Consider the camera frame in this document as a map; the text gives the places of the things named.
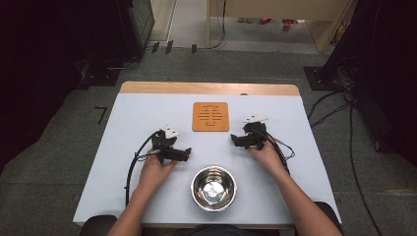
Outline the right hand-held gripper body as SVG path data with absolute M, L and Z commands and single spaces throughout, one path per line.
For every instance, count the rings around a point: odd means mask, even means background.
M 246 134 L 243 144 L 245 149 L 255 147 L 257 150 L 261 150 L 264 147 L 268 140 L 267 126 L 264 123 L 267 119 L 267 116 L 252 115 L 243 120 L 245 123 L 243 130 Z

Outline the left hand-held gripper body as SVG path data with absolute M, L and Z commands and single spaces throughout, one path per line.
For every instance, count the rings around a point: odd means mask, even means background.
M 173 128 L 166 126 L 164 130 L 156 131 L 151 138 L 152 150 L 158 156 L 160 163 L 163 163 L 169 148 L 174 148 L 179 133 Z

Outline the stainless steel bowl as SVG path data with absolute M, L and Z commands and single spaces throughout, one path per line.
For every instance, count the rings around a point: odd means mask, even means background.
M 208 166 L 191 181 L 191 196 L 195 204 L 207 212 L 221 212 L 230 207 L 237 195 L 232 174 L 220 166 Z

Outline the person's left hand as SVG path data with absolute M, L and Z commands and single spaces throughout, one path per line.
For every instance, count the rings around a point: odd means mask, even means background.
M 177 162 L 173 160 L 163 165 L 156 155 L 150 155 L 142 168 L 138 190 L 153 195 L 168 178 L 176 164 Z

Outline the person's right hand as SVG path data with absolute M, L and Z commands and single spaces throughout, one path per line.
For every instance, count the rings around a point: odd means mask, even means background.
M 248 152 L 275 178 L 281 179 L 286 171 L 273 145 L 265 143 L 262 149 L 249 147 Z

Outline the orange wooden trivet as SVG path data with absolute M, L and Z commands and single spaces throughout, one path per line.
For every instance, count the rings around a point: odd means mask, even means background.
M 229 130 L 226 102 L 195 102 L 192 130 L 194 132 L 227 132 Z

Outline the white table cover sheet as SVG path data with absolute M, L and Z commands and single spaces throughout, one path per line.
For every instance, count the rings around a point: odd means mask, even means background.
M 194 132 L 195 102 L 226 102 L 227 132 Z M 267 116 L 268 132 L 284 143 L 291 177 L 316 202 L 333 206 L 335 199 L 313 136 L 303 101 L 298 95 L 206 95 L 120 93 L 117 95 L 88 180 L 74 215 L 83 223 L 95 215 L 119 215 L 125 207 L 125 189 L 138 184 L 142 166 L 133 160 L 146 152 L 147 137 L 169 126 L 179 133 L 175 146 L 192 148 L 190 157 L 173 169 L 149 203 L 146 227 L 234 224 L 273 226 L 292 219 L 273 179 L 230 134 L 243 133 L 243 120 Z M 207 166 L 221 166 L 237 182 L 233 204 L 222 212 L 200 209 L 191 196 L 191 181 Z

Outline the black corner tape mark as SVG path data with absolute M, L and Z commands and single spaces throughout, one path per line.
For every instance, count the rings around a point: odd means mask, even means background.
M 99 119 L 97 121 L 97 125 L 100 125 L 101 124 L 101 122 L 102 122 L 102 120 L 103 120 L 103 118 L 104 118 L 104 116 L 106 114 L 107 108 L 108 107 L 106 107 L 106 106 L 95 106 L 94 107 L 95 110 L 100 110 L 101 111 L 100 116 L 99 116 Z

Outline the person's dark clothing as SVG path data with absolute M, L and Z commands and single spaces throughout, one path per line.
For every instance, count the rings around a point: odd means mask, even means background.
M 201 225 L 193 229 L 177 230 L 172 236 L 263 236 L 251 230 L 239 229 L 233 225 Z

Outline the black stand base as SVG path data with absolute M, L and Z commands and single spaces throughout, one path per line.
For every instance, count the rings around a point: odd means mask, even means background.
M 90 87 L 114 87 L 118 81 L 120 71 L 114 68 L 94 67 L 93 64 L 85 61 L 81 73 L 83 77 L 78 89 L 87 90 Z

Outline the dark glass cabinet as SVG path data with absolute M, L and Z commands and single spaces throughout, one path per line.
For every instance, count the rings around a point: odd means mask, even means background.
M 116 0 L 129 59 L 140 59 L 154 26 L 150 0 Z

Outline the black stand leg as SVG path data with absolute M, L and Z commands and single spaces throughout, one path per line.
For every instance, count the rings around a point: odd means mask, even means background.
M 378 152 L 392 152 L 386 140 L 386 136 L 391 131 L 392 125 L 383 110 L 364 88 L 355 87 L 353 92 L 374 134 L 375 150 Z

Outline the black curtain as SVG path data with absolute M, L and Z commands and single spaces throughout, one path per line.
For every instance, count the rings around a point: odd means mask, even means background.
M 354 87 L 365 89 L 392 125 L 392 151 L 417 166 L 417 0 L 359 0 L 324 68 L 353 71 Z

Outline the black metal base plate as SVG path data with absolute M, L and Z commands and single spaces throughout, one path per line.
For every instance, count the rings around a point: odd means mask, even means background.
M 337 73 L 330 72 L 324 67 L 303 68 L 311 90 L 344 90 L 341 78 Z

